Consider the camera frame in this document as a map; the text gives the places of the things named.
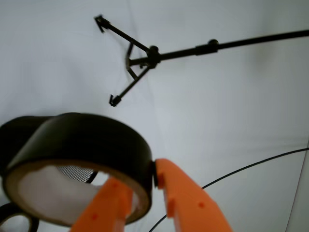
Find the black tape roll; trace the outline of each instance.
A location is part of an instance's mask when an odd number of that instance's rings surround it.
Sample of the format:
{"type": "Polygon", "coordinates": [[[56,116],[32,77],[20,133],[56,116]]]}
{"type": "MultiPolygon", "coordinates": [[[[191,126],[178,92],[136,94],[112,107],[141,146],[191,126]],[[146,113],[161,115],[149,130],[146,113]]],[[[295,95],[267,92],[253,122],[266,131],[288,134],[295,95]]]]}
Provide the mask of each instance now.
{"type": "Polygon", "coordinates": [[[24,216],[29,221],[29,228],[28,232],[36,232],[39,227],[39,220],[35,217],[31,217],[30,215],[26,214],[22,209],[20,209],[14,203],[7,203],[0,207],[0,227],[1,225],[10,218],[15,216],[24,216]]]}
{"type": "Polygon", "coordinates": [[[123,123],[89,114],[52,117],[39,126],[6,168],[3,188],[13,202],[35,217],[71,226],[98,187],[63,178],[52,165],[103,171],[126,183],[135,193],[127,224],[151,207],[151,151],[123,123]]]}

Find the black cable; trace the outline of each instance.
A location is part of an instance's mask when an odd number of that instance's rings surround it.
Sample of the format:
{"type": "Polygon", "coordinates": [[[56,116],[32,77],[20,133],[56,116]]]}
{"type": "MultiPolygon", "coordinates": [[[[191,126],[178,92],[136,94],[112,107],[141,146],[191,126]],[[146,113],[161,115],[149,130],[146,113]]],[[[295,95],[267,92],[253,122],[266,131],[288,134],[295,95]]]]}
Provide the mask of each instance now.
{"type": "MultiPolygon", "coordinates": [[[[302,152],[302,151],[308,151],[308,150],[309,150],[309,147],[303,148],[303,149],[299,149],[299,150],[289,151],[289,152],[286,152],[286,153],[283,153],[283,154],[280,154],[280,155],[277,155],[277,156],[273,156],[273,157],[264,159],[264,160],[262,160],[262,161],[258,161],[258,162],[256,162],[256,163],[250,164],[250,165],[245,166],[245,167],[243,167],[243,168],[237,169],[236,171],[233,171],[233,172],[231,172],[231,173],[229,173],[229,174],[226,174],[226,175],[224,175],[224,176],[222,176],[222,177],[220,177],[220,178],[218,178],[218,179],[216,179],[216,180],[210,182],[209,184],[205,185],[204,187],[202,187],[202,189],[205,189],[205,188],[209,187],[210,185],[213,185],[213,184],[217,183],[218,181],[220,181],[220,180],[222,180],[222,179],[224,179],[224,178],[229,177],[230,175],[239,173],[240,171],[243,171],[243,170],[245,170],[245,169],[251,168],[251,167],[253,167],[253,166],[255,166],[255,165],[258,165],[258,164],[261,164],[261,163],[264,163],[264,162],[267,162],[267,161],[270,161],[270,160],[274,160],[274,159],[280,158],[280,157],[282,157],[282,156],[287,156],[287,155],[290,155],[290,154],[294,154],[294,153],[302,152]]],[[[166,215],[165,215],[164,217],[162,217],[162,218],[149,230],[149,232],[152,232],[152,231],[153,231],[165,218],[166,218],[166,215]]]]}

